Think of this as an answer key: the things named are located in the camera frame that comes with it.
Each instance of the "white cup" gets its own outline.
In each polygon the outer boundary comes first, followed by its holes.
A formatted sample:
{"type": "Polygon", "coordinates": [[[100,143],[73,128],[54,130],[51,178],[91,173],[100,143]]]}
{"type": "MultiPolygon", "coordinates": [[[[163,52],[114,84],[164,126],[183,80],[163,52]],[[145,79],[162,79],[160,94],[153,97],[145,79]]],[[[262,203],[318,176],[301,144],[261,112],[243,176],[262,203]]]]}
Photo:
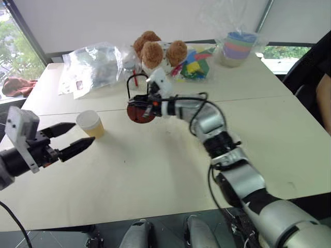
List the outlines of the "white cup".
{"type": "Polygon", "coordinates": [[[104,134],[100,116],[94,110],[81,112],[76,118],[76,123],[90,137],[100,138],[104,134]]]}

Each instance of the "brown teddy bear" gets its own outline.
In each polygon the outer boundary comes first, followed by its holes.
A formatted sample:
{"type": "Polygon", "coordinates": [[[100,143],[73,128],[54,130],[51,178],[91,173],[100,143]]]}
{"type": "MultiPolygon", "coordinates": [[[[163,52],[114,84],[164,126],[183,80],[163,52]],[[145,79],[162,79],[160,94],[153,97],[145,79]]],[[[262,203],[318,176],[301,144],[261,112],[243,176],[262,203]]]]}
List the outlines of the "brown teddy bear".
{"type": "Polygon", "coordinates": [[[162,42],[153,31],[144,32],[134,42],[133,48],[142,61],[143,70],[148,75],[158,67],[170,73],[187,56],[187,47],[183,41],[176,40],[171,44],[162,42]]]}

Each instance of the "robot leg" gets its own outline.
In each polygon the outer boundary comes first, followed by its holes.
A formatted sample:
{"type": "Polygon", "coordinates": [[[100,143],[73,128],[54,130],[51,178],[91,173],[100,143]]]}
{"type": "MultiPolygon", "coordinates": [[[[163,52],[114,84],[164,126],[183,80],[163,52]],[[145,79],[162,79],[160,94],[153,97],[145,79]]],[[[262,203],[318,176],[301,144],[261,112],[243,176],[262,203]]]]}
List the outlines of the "robot leg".
{"type": "Polygon", "coordinates": [[[133,223],[124,235],[119,248],[149,248],[149,234],[152,227],[147,220],[133,223]]]}
{"type": "Polygon", "coordinates": [[[184,238],[190,248],[220,248],[209,226],[196,215],[191,215],[185,221],[184,238]]]}

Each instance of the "red cloth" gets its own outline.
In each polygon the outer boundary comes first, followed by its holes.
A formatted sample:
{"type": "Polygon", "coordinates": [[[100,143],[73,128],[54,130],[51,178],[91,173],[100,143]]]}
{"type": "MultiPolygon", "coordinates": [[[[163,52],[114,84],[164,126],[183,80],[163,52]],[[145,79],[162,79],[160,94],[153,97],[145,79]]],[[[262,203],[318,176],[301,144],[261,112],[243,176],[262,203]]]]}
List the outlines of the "red cloth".
{"type": "Polygon", "coordinates": [[[36,85],[37,80],[25,80],[9,77],[5,80],[2,93],[8,97],[17,97],[23,95],[27,97],[36,85]]]}

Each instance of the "clear plastic bag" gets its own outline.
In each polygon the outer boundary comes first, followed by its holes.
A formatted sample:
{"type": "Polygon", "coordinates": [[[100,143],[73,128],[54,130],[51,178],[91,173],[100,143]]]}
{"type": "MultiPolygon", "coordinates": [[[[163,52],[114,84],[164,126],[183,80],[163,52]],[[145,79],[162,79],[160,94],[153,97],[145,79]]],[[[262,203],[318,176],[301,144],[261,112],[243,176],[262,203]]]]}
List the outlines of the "clear plastic bag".
{"type": "Polygon", "coordinates": [[[116,84],[122,71],[120,51],[107,42],[65,54],[63,60],[65,66],[58,93],[73,93],[74,99],[93,89],[116,84]]]}
{"type": "MultiPolygon", "coordinates": [[[[123,78],[124,81],[127,82],[129,77],[142,72],[142,65],[133,47],[124,45],[120,48],[120,51],[122,58],[121,67],[123,69],[121,71],[121,78],[123,78]]],[[[138,89],[139,86],[140,86],[139,80],[137,77],[130,79],[129,81],[130,89],[138,89]]]]}
{"type": "Polygon", "coordinates": [[[207,0],[200,19],[215,34],[217,62],[227,67],[240,66],[251,53],[261,52],[267,39],[250,32],[243,24],[248,0],[207,0]]]}
{"type": "Polygon", "coordinates": [[[183,63],[172,70],[170,75],[177,81],[196,81],[210,77],[214,44],[187,44],[187,57],[183,63]]]}

